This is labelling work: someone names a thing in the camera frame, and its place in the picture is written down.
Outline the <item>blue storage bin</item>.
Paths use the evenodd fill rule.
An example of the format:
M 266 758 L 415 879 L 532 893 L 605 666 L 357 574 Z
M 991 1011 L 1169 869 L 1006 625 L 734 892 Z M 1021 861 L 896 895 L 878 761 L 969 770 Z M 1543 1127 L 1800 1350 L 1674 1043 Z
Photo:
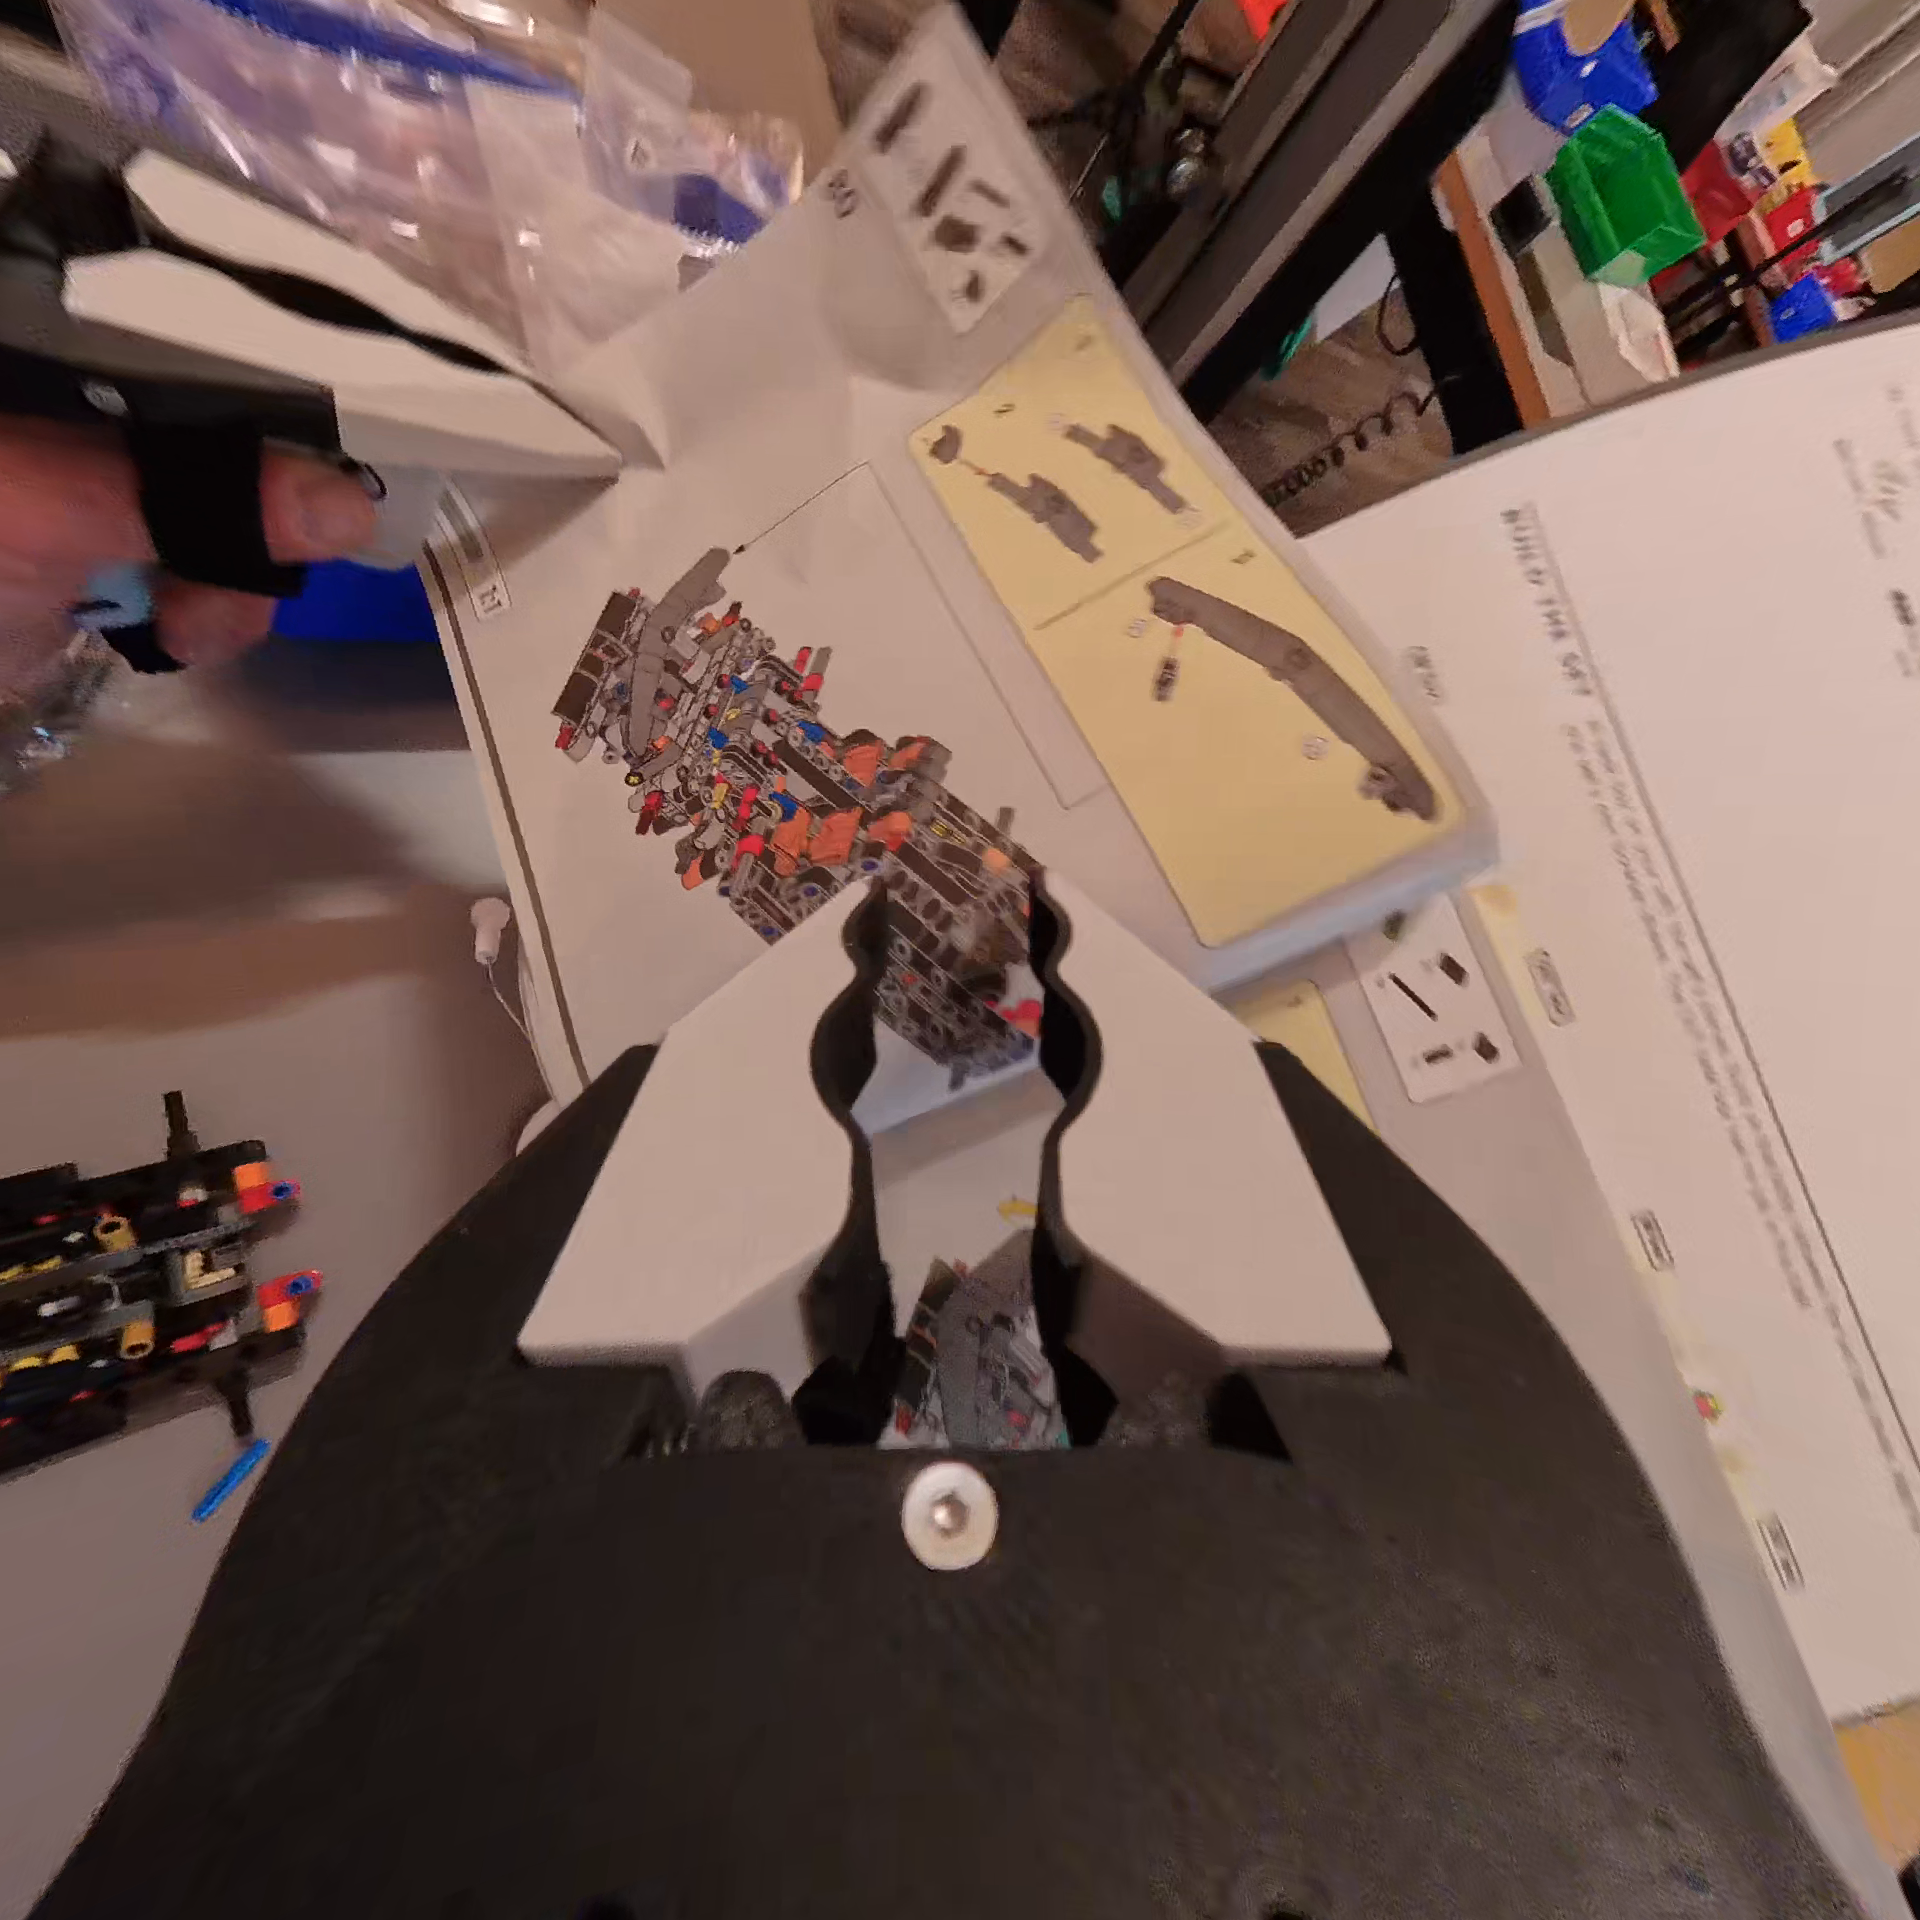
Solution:
M 1632 3 L 1521 3 L 1510 68 L 1527 109 L 1569 138 L 1599 109 L 1639 115 L 1658 89 L 1632 25 Z

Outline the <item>partly built lego car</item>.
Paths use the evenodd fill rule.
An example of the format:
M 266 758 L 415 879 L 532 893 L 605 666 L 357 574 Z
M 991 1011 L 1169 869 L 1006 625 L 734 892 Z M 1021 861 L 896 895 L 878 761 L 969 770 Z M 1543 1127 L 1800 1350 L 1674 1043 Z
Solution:
M 206 1143 L 185 1092 L 160 1099 L 154 1159 L 76 1162 L 1 1181 L 1 1473 L 50 1467 L 215 1402 L 256 1455 L 253 1391 L 293 1362 L 324 1298 L 311 1266 L 277 1266 L 300 1179 L 257 1138 Z

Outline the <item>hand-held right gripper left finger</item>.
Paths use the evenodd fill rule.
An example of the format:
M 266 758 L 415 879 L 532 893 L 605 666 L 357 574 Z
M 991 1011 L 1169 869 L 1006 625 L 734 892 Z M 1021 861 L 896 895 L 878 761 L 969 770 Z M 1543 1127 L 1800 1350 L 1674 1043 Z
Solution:
M 809 1442 L 878 1445 L 901 1341 L 854 1107 L 878 1066 L 887 905 L 876 879 L 847 887 L 644 1054 L 521 1361 L 654 1367 L 688 1407 L 761 1375 Z

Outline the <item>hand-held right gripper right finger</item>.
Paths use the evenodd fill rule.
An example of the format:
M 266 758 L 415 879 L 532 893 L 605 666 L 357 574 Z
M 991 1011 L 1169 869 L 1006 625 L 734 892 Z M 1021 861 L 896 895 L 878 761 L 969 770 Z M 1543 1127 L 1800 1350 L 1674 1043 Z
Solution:
M 1260 1429 L 1254 1379 L 1375 1372 L 1394 1340 L 1312 1175 L 1278 1052 L 1056 870 L 1031 882 L 1039 1148 L 1031 1295 L 1077 1449 L 1178 1386 Z

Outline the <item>lego instruction booklet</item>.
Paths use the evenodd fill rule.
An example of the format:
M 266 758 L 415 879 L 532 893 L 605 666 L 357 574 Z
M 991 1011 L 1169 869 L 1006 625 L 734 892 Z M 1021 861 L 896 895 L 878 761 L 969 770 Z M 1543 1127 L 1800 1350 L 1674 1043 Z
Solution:
M 1226 1011 L 1492 853 L 1408 671 L 1178 402 L 953 6 L 804 199 L 566 395 L 654 460 L 470 484 L 424 562 L 545 1079 L 642 1069 L 879 882 L 854 1115 L 896 1319 L 934 1258 L 1032 1253 L 1061 1109 L 1032 878 Z

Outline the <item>pile of clear parts bags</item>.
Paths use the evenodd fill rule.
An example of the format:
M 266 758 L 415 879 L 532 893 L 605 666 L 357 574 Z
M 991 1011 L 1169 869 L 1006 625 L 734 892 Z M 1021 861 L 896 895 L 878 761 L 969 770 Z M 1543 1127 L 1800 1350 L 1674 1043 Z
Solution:
M 46 107 L 110 161 L 160 153 L 338 234 L 482 322 L 552 390 L 624 319 L 797 203 L 802 129 L 709 106 L 586 4 L 55 4 L 101 91 Z M 469 471 L 384 468 L 409 570 Z M 5 698 L 5 795 L 73 750 L 114 667 L 68 619 L 55 671 Z

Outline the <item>person's left hand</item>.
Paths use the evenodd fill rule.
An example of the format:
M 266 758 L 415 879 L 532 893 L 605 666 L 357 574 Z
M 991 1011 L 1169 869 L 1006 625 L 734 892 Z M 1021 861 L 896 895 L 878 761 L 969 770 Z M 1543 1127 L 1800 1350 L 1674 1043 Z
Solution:
M 301 452 L 269 451 L 257 508 L 281 564 L 342 559 L 369 547 L 376 506 L 361 481 Z M 55 671 L 68 607 L 112 564 L 153 564 L 134 468 L 105 429 L 5 419 L 1 427 L 1 690 L 15 698 Z M 273 599 L 210 583 L 157 581 L 160 649 L 181 666 L 225 666 L 266 638 Z

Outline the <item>green storage bin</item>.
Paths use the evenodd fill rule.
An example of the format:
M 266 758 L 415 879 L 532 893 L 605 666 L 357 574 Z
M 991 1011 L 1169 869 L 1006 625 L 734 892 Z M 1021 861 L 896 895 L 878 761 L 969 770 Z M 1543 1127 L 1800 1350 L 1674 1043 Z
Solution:
M 1621 107 L 1574 129 L 1543 179 L 1591 282 L 1644 286 L 1710 244 L 1664 138 Z

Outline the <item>white task sheet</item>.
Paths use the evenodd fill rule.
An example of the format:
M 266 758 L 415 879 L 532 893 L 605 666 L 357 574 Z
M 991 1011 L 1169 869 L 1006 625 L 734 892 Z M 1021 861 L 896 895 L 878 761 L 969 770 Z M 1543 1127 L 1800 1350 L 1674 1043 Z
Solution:
M 1914 318 L 1685 375 L 1308 538 L 1470 763 L 1520 1068 L 1381 1134 L 1652 1513 L 1546 1467 L 1647 1868 L 1599 1911 L 1914 1915 Z

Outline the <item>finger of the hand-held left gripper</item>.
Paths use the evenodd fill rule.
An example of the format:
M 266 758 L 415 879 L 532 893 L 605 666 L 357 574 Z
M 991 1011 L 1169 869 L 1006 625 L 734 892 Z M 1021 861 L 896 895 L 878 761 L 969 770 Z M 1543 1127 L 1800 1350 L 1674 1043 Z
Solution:
M 596 402 L 585 414 L 566 404 L 489 326 L 338 234 L 154 150 L 137 153 L 122 183 L 142 231 L 142 246 L 128 252 L 221 271 L 300 318 L 390 333 L 457 366 L 518 372 L 613 444 L 621 468 L 654 460 L 654 446 L 632 423 L 615 421 Z
M 64 310 L 166 367 L 208 367 L 262 393 L 324 390 L 342 451 L 381 471 L 601 481 L 621 467 L 613 444 L 518 372 L 300 318 L 199 263 L 154 252 L 76 261 Z

